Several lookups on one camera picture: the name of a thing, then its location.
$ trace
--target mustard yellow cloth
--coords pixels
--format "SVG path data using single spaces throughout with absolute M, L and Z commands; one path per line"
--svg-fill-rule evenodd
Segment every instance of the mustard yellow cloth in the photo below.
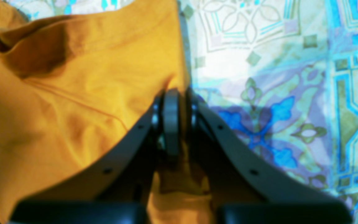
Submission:
M 174 0 L 31 23 L 0 1 L 0 222 L 114 147 L 161 89 L 188 85 Z M 176 177 L 193 183 L 183 167 Z M 159 180 L 153 223 L 210 221 L 198 186 L 160 195 Z

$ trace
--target black pad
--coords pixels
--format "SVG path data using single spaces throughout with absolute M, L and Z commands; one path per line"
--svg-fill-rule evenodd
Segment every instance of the black pad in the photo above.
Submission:
M 341 203 L 228 204 L 218 210 L 218 224 L 351 224 Z
M 145 207 L 138 203 L 25 202 L 11 221 L 20 224 L 145 224 Z

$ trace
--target patterned bedsheet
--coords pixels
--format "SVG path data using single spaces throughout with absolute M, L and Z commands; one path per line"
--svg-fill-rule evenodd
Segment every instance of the patterned bedsheet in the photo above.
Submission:
M 133 0 L 8 0 L 30 20 Z M 358 0 L 181 0 L 193 89 L 290 177 L 358 224 Z

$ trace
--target black bracket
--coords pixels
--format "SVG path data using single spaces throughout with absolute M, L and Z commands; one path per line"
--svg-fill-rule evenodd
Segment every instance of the black bracket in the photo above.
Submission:
M 181 118 L 180 97 L 176 90 L 160 92 L 117 146 L 69 180 L 22 201 L 11 220 L 22 224 L 71 223 L 73 215 L 98 220 L 104 217 L 92 213 L 90 203 L 98 208 L 115 205 L 117 209 L 117 203 L 123 203 L 127 211 L 118 214 L 136 211 L 131 223 L 145 223 L 145 210 L 141 212 L 132 204 L 132 213 L 128 212 L 128 203 L 145 208 L 158 161 L 175 162 L 180 138 L 185 135 L 191 159 L 209 178 L 218 223 L 352 223 L 340 200 L 298 183 L 256 156 L 191 89 L 185 96 L 186 117 Z M 181 122 L 186 122 L 186 133 L 180 132 Z M 163 147 L 158 145 L 161 138 Z M 73 202 L 77 207 L 68 208 Z M 45 220 L 56 208 L 67 213 L 59 218 L 49 215 Z M 109 219 L 111 222 L 104 223 L 119 223 L 119 218 Z

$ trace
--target screw hole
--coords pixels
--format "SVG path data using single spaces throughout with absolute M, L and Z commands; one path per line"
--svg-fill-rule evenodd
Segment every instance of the screw hole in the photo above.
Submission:
M 255 175 L 255 176 L 258 176 L 258 175 L 259 175 L 259 172 L 258 172 L 257 170 L 254 170 L 254 169 L 251 169 L 251 170 L 250 170 L 250 173 L 251 173 L 252 175 Z
M 111 168 L 106 168 L 105 170 L 103 170 L 103 174 L 110 174 L 112 172 Z

